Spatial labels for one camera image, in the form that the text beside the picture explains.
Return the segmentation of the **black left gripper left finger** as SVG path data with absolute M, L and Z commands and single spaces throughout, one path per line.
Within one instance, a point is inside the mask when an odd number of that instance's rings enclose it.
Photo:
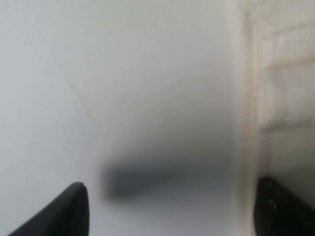
M 74 182 L 11 236 L 87 236 L 89 197 L 82 182 Z

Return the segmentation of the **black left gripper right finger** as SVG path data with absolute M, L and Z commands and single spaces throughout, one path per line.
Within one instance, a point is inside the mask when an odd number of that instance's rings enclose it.
M 253 210 L 257 236 L 313 236 L 315 209 L 275 179 L 261 177 Z

